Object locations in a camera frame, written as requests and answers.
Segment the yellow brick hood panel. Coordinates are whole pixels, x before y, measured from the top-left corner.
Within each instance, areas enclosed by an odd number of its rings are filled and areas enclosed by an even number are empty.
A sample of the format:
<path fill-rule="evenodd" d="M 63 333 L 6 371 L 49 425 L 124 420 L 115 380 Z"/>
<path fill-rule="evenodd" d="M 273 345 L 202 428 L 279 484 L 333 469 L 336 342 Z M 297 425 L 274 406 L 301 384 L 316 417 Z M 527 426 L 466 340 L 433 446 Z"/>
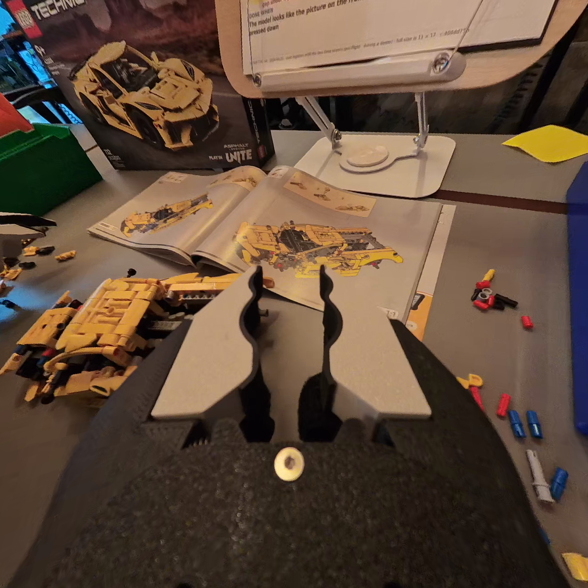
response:
<path fill-rule="evenodd" d="M 76 314 L 77 309 L 69 306 L 46 310 L 19 339 L 17 346 L 55 349 L 62 332 Z"/>

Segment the blue plastic bin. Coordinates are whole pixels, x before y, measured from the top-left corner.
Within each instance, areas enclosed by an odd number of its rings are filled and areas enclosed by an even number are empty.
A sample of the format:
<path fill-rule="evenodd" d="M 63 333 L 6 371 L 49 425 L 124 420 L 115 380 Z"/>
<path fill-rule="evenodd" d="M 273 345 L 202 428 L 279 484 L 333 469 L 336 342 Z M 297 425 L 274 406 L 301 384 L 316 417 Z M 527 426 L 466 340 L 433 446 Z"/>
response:
<path fill-rule="evenodd" d="M 587 436 L 587 162 L 567 194 L 573 421 Z"/>

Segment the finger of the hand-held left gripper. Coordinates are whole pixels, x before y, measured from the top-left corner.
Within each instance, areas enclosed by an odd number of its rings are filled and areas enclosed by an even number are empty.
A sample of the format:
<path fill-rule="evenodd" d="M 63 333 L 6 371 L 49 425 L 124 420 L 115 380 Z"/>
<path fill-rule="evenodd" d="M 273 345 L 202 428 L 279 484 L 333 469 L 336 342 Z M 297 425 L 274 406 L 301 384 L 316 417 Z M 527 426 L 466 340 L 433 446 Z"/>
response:
<path fill-rule="evenodd" d="M 54 227 L 57 223 L 45 217 L 28 213 L 1 212 L 1 225 L 16 225 L 28 229 L 35 227 Z"/>
<path fill-rule="evenodd" d="M 18 258 L 23 250 L 23 240 L 41 238 L 46 232 L 46 226 L 1 226 L 1 258 Z"/>

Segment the black toy car set box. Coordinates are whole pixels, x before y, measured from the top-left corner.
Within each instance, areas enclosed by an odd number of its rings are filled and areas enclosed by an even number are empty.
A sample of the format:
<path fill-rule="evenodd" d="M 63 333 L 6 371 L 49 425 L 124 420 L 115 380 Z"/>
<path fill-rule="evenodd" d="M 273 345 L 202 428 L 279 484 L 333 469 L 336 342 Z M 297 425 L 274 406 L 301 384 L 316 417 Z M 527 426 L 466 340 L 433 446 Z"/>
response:
<path fill-rule="evenodd" d="M 264 101 L 221 60 L 215 1 L 3 1 L 116 169 L 261 167 Z"/>

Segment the green plastic bin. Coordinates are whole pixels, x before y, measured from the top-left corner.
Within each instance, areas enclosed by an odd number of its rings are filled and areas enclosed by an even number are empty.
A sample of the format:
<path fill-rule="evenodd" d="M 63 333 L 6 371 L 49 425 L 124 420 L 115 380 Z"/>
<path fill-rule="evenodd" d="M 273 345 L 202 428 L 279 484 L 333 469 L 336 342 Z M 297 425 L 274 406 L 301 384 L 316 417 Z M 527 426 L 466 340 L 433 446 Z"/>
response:
<path fill-rule="evenodd" d="M 101 181 L 66 126 L 39 123 L 1 138 L 1 212 L 43 217 Z"/>

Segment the pile of small coloured bricks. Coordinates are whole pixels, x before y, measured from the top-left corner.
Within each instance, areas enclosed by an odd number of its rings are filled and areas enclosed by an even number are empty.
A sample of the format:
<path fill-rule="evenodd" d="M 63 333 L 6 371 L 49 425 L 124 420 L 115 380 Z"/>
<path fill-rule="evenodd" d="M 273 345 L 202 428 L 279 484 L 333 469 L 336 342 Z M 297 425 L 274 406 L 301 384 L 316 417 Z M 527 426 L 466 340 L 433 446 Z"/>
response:
<path fill-rule="evenodd" d="M 489 309 L 504 311 L 505 308 L 517 309 L 518 302 L 514 299 L 501 295 L 492 289 L 491 283 L 496 274 L 495 269 L 489 269 L 483 278 L 476 282 L 471 296 L 472 305 L 481 312 Z M 481 400 L 480 388 L 483 386 L 483 379 L 475 374 L 467 378 L 456 377 L 458 383 L 468 390 L 481 410 L 484 410 Z M 516 439 L 527 437 L 521 415 L 515 409 L 511 409 L 511 396 L 502 394 L 500 396 L 496 416 L 500 419 L 508 419 L 511 431 Z M 526 412 L 527 429 L 530 437 L 535 440 L 543 440 L 543 431 L 537 413 L 533 410 Z M 526 450 L 526 458 L 532 475 L 534 492 L 541 503 L 554 504 L 559 501 L 566 488 L 568 473 L 565 470 L 557 469 L 551 482 L 548 483 L 536 450 Z"/>

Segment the pile of small yellow bricks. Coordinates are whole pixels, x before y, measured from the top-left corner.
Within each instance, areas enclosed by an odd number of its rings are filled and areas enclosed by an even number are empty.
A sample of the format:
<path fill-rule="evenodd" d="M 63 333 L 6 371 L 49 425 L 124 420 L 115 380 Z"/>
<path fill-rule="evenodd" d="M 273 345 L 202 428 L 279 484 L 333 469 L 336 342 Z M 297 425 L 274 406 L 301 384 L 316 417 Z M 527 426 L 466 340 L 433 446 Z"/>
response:
<path fill-rule="evenodd" d="M 75 250 L 55 254 L 55 246 L 36 246 L 33 245 L 34 239 L 25 239 L 21 242 L 22 252 L 14 257 L 4 257 L 1 261 L 1 306 L 14 310 L 17 308 L 15 302 L 7 298 L 12 286 L 10 283 L 15 282 L 20 274 L 25 270 L 36 268 L 34 261 L 21 261 L 21 257 L 31 258 L 35 256 L 53 256 L 55 261 L 63 263 L 76 257 Z"/>

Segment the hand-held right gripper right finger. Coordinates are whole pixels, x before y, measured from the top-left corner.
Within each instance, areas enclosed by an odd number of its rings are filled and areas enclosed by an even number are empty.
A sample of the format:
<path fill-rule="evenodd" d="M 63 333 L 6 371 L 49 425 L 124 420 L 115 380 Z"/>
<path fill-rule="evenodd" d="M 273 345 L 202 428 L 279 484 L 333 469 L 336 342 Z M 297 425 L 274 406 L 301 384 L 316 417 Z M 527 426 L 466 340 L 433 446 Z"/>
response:
<path fill-rule="evenodd" d="M 327 407 L 342 421 L 429 419 L 432 409 L 393 329 L 403 324 L 326 266 L 320 268 L 319 290 Z"/>

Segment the yellow brick model car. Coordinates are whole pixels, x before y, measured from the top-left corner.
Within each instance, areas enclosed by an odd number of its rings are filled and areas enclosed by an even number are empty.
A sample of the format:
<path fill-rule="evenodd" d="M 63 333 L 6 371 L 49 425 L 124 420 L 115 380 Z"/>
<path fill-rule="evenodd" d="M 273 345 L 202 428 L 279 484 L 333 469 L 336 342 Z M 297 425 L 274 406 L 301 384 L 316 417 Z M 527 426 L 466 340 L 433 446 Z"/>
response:
<path fill-rule="evenodd" d="M 160 280 L 130 269 L 126 277 L 104 280 L 85 301 L 65 292 L 49 309 L 69 306 L 77 314 L 56 348 L 16 345 L 1 376 L 14 373 L 27 381 L 26 402 L 69 399 L 97 410 L 158 344 L 240 275 L 194 272 Z"/>

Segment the white printed sheet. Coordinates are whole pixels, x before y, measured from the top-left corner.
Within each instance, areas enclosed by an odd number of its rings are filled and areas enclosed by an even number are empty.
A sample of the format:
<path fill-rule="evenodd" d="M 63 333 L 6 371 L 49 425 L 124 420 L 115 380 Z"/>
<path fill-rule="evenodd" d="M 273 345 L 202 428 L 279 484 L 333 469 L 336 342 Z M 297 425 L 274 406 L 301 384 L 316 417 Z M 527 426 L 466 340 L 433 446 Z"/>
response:
<path fill-rule="evenodd" d="M 246 75 L 538 44 L 556 1 L 241 1 Z"/>

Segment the yellow sticky label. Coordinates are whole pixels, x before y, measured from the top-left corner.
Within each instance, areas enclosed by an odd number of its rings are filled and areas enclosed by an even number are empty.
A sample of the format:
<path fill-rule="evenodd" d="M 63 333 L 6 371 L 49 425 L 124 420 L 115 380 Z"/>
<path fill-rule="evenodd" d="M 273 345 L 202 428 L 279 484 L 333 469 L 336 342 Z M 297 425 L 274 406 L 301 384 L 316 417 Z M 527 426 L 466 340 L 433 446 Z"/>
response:
<path fill-rule="evenodd" d="M 519 149 L 548 164 L 561 163 L 587 154 L 587 135 L 557 125 L 528 130 L 502 144 Z"/>
<path fill-rule="evenodd" d="M 570 573 L 570 576 L 574 580 L 587 583 L 587 556 L 584 556 L 580 553 L 568 552 L 562 554 L 562 559 Z"/>

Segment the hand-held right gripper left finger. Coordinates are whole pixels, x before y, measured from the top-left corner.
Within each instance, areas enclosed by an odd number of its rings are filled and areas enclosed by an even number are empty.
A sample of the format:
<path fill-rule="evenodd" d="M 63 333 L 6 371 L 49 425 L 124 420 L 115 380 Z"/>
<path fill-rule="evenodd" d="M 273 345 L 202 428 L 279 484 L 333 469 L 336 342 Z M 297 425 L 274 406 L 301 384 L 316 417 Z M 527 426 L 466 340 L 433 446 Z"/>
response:
<path fill-rule="evenodd" d="M 263 290 L 260 266 L 250 267 L 195 314 L 158 399 L 154 420 L 242 416 L 239 393 L 260 368 L 256 330 Z"/>

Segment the orange plastic tote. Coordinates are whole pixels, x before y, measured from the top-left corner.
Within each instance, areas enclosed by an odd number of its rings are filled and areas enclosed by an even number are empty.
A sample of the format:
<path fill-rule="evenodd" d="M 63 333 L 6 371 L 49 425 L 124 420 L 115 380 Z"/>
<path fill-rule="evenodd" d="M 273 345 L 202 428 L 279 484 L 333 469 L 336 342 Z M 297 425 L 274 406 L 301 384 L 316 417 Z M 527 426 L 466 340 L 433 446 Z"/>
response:
<path fill-rule="evenodd" d="M 32 132 L 34 131 L 33 125 L 27 121 L 4 97 L 0 95 L 1 101 L 1 132 L 0 137 L 3 138 L 7 135 L 13 134 L 17 131 L 21 132 Z"/>

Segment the instruction booklet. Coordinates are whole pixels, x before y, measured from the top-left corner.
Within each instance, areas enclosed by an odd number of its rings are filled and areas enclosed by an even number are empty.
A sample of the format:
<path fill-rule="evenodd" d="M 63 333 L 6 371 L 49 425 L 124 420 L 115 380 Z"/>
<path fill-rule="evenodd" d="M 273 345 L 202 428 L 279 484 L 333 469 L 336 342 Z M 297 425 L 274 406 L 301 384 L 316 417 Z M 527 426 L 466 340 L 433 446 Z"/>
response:
<path fill-rule="evenodd" d="M 187 266 L 260 266 L 276 294 L 319 311 L 324 266 L 422 340 L 454 211 L 348 192 L 290 166 L 242 166 L 167 172 L 88 232 Z"/>

